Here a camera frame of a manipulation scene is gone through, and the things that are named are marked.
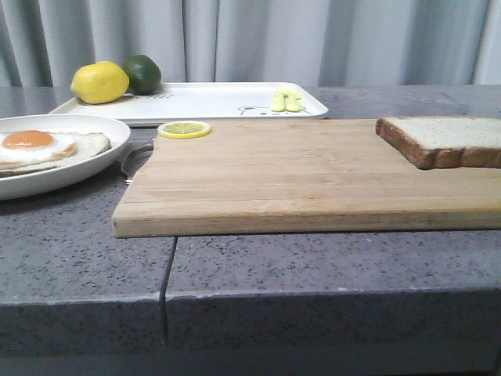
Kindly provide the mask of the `bottom bread slice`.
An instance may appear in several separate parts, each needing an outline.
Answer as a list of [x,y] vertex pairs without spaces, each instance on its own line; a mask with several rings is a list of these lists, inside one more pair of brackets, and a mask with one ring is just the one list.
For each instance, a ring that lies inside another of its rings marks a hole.
[[75,165],[110,149],[110,141],[102,133],[53,133],[52,146],[35,147],[32,151],[8,151],[1,148],[1,177],[25,175]]

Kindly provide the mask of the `white bread slice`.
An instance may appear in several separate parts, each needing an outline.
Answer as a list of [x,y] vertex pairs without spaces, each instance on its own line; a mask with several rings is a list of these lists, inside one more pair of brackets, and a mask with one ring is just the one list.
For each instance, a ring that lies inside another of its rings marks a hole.
[[419,169],[500,167],[496,118],[381,117],[375,131]]

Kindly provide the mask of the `wooden cutting board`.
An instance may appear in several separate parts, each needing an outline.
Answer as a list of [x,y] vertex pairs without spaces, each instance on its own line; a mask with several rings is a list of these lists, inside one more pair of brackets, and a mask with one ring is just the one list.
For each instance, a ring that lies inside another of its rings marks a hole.
[[500,226],[498,169],[420,170],[373,119],[211,127],[155,139],[113,213],[118,237]]

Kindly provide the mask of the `white round plate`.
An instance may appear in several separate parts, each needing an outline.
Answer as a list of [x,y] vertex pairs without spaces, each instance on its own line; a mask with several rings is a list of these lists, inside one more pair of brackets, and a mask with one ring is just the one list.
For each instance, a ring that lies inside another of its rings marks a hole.
[[51,133],[102,133],[110,149],[77,164],[25,175],[1,177],[1,199],[10,200],[47,193],[87,179],[117,160],[131,135],[123,122],[103,117],[70,114],[39,114],[1,120],[1,134],[39,130]]

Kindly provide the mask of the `fried egg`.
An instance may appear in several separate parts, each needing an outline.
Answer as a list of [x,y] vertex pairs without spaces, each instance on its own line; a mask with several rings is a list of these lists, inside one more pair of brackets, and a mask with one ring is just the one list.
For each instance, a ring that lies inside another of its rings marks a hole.
[[15,168],[69,157],[77,145],[72,136],[39,130],[1,134],[1,167]]

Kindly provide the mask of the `lemon slice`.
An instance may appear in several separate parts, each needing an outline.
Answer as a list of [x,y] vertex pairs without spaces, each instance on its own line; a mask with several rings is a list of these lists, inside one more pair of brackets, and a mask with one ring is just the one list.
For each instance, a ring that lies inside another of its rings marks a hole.
[[157,134],[169,139],[193,139],[211,133],[212,127],[202,121],[172,121],[157,128]]

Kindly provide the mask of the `grey curtain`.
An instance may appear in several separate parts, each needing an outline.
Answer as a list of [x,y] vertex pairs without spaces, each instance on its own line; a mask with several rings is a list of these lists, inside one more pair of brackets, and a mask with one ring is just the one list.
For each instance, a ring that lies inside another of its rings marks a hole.
[[4,1],[1,83],[145,54],[165,81],[496,85],[497,1]]

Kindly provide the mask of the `white rectangular tray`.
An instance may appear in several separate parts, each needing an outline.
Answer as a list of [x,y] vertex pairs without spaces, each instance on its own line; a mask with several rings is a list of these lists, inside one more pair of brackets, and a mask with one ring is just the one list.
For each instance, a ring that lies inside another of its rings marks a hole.
[[[278,91],[295,94],[300,110],[271,110]],[[180,120],[324,118],[328,109],[301,86],[287,82],[186,82],[163,83],[152,95],[125,94],[99,105],[73,98],[51,113],[112,118],[142,127]]]

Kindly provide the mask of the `yellow lemon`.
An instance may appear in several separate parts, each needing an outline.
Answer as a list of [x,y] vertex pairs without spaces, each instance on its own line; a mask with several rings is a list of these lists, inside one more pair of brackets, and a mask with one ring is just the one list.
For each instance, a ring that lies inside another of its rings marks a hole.
[[109,103],[123,96],[129,86],[129,77],[116,63],[100,61],[79,68],[72,79],[70,90],[88,104]]

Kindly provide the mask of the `green lime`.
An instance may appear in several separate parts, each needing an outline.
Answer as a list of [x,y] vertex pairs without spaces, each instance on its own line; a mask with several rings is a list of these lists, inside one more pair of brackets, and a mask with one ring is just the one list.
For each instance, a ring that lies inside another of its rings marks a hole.
[[128,91],[134,94],[152,94],[161,82],[160,68],[147,55],[129,56],[123,69],[129,77]]

